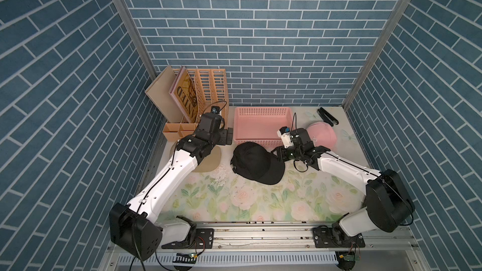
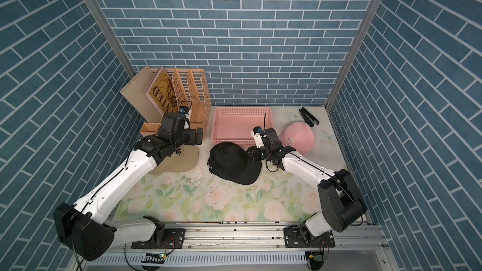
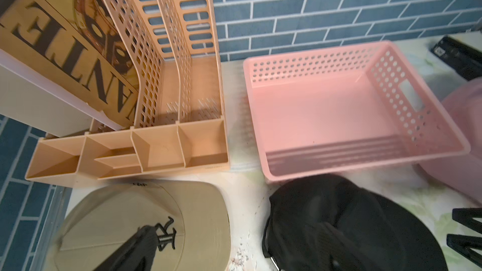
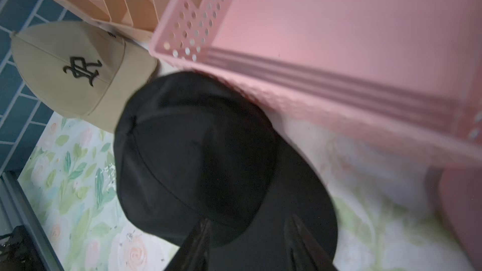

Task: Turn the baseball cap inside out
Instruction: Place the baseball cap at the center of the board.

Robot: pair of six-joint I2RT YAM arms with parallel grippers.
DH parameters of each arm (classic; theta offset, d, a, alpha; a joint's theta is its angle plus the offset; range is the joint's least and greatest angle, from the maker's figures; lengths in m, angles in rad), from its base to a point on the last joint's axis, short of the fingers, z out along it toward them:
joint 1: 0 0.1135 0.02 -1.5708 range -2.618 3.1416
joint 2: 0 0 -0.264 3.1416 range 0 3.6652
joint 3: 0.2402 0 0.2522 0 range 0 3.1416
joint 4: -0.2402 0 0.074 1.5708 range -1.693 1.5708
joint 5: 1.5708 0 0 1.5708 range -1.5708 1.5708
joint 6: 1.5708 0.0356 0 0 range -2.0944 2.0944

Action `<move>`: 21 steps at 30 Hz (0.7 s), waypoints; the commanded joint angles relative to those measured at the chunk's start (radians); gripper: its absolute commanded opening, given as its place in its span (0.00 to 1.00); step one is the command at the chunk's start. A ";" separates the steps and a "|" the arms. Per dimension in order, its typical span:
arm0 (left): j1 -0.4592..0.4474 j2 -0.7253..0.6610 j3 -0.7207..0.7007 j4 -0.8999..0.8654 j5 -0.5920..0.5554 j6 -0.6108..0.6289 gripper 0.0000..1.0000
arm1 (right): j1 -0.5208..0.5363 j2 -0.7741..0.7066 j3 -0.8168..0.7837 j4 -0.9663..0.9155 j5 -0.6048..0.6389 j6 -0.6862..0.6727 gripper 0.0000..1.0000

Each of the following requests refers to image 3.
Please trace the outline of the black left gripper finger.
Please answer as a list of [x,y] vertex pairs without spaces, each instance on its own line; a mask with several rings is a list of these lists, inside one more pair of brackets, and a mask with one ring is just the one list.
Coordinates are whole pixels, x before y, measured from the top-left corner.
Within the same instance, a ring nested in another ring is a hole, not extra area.
[[156,229],[149,225],[143,226],[94,270],[151,270],[157,245]]

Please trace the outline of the pink baseball cap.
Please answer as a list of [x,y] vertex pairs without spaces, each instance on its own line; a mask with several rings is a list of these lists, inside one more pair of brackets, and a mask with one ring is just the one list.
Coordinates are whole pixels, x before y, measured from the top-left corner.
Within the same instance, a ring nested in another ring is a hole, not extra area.
[[442,104],[456,125],[463,149],[420,166],[432,178],[481,203],[481,79],[457,88]]

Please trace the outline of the beige baseball cap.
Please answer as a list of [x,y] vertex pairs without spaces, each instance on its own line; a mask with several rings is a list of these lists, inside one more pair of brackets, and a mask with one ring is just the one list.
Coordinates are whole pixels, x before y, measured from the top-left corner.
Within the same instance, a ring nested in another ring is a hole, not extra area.
[[113,184],[84,197],[67,215],[45,270],[94,270],[134,234],[150,229],[153,270],[225,270],[230,222],[220,190],[196,181]]

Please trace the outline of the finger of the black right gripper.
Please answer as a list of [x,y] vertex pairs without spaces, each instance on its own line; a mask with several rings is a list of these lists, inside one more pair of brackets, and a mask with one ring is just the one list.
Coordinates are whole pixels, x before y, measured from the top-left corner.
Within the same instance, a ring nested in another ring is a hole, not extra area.
[[481,237],[448,234],[446,242],[449,248],[481,267]]
[[452,211],[452,218],[459,224],[481,233],[481,219],[482,208],[454,208]]

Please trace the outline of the black baseball cap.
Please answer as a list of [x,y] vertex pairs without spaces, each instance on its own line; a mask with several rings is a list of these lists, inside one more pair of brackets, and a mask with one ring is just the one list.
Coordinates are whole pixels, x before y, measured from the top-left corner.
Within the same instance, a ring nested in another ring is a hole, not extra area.
[[446,270],[441,247],[411,212],[350,180],[295,179],[270,197],[262,253],[277,270]]

